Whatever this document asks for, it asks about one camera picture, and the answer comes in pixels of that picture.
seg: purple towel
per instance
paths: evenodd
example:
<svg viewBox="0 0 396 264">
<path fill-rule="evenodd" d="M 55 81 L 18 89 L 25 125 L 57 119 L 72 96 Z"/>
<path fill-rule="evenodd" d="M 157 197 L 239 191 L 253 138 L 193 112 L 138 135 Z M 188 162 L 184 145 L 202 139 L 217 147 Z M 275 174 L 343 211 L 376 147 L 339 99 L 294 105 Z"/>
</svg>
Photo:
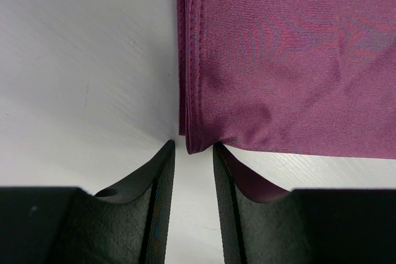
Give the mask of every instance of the purple towel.
<svg viewBox="0 0 396 264">
<path fill-rule="evenodd" d="M 178 35 L 189 153 L 396 158 L 396 0 L 178 0 Z"/>
</svg>

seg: white wood grain surface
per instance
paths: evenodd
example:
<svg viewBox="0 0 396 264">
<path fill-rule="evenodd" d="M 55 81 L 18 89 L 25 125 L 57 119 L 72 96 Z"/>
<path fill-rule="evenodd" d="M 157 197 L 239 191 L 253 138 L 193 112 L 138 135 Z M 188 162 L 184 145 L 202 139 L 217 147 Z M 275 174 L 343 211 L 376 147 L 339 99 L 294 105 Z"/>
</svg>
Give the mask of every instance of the white wood grain surface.
<svg viewBox="0 0 396 264">
<path fill-rule="evenodd" d="M 211 150 L 177 137 L 175 0 L 0 0 L 0 185 L 114 183 L 177 141 L 167 263 L 223 263 Z M 246 152 L 294 187 L 395 187 L 394 160 Z"/>
</svg>

